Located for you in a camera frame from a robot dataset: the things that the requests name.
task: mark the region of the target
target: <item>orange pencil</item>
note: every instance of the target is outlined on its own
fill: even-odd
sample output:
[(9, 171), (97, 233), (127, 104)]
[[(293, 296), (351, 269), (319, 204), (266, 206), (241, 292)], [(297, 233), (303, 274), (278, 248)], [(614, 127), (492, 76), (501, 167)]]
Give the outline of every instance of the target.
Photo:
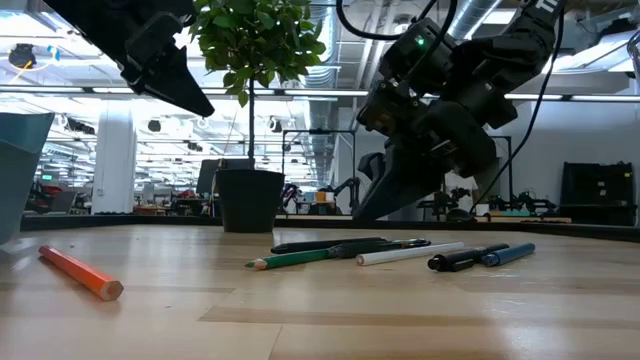
[(38, 252), (102, 300), (115, 300), (124, 290), (120, 281), (49, 245), (41, 246)]

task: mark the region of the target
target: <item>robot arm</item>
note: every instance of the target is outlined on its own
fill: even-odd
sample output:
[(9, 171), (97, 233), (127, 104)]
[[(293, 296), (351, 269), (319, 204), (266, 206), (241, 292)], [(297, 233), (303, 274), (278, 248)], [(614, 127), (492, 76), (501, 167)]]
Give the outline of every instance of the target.
[(127, 84), (201, 116), (213, 107), (187, 69), (173, 35), (193, 24), (192, 0), (45, 0), (113, 59)]
[[(357, 115), (367, 130), (388, 139), (385, 156), (361, 162), (372, 183), (354, 219), (375, 220), (437, 191), (454, 166), (468, 177), (495, 160), (495, 144), (482, 127), (496, 129), (517, 117), (504, 95), (546, 65), (565, 1), (526, 2), (499, 36), (459, 46), (446, 36), (427, 61), (420, 59), (440, 32), (428, 18), (391, 46), (379, 69), (384, 79)], [(440, 99), (426, 105), (420, 101), (426, 93)]]
[(350, 191), (349, 207), (351, 208), (351, 211), (354, 211), (358, 208), (360, 202), (360, 178), (354, 177), (345, 180), (345, 182), (333, 189), (334, 197), (337, 198), (338, 195), (340, 195), (340, 193), (346, 188), (349, 188)]

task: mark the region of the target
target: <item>blue bin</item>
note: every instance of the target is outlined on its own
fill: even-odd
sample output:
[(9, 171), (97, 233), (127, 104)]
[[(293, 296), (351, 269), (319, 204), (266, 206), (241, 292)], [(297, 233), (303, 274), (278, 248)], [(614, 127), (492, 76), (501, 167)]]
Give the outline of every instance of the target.
[(0, 245), (20, 228), (38, 160), (54, 114), (0, 113)]

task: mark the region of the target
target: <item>black marker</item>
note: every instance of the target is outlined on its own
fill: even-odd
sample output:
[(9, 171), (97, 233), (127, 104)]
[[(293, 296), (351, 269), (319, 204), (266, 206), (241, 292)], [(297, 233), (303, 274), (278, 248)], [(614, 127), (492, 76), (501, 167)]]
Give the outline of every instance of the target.
[(431, 241), (425, 239), (398, 240), (398, 241), (370, 241), (353, 244), (342, 244), (329, 248), (329, 256), (338, 259), (355, 259), (356, 256), (374, 252), (396, 249), (408, 249), (431, 245)]
[(497, 244), (489, 247), (480, 247), (472, 250), (463, 250), (452, 254), (436, 255), (429, 260), (427, 265), (431, 270), (456, 272), (468, 269), (479, 262), (483, 256), (494, 251), (508, 248), (507, 244)]
[(370, 237), (370, 238), (358, 238), (358, 239), (286, 243), (286, 244), (280, 244), (278, 246), (271, 248), (271, 253), (272, 254), (290, 254), (293, 252), (328, 249), (332, 246), (342, 245), (342, 244), (362, 243), (362, 242), (371, 242), (371, 241), (387, 241), (387, 240), (381, 237)]

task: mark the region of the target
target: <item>potted plant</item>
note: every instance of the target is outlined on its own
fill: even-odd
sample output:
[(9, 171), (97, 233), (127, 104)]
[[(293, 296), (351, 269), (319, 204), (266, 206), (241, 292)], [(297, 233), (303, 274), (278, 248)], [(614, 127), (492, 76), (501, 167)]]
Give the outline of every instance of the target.
[(313, 24), (310, 0), (196, 0), (191, 26), (209, 72), (228, 71), (227, 94), (249, 103), (249, 159), (254, 156), (254, 84), (265, 88), (309, 75), (326, 50), (318, 41), (322, 22)]
[(309, 0), (196, 0), (191, 27), (209, 72), (227, 71), (227, 94), (249, 104), (248, 170), (216, 173), (225, 231), (268, 232), (281, 201), (284, 174), (253, 170), (254, 109), (257, 81), (267, 88), (308, 75), (320, 64), (325, 45), (318, 41), (322, 23), (313, 24)]

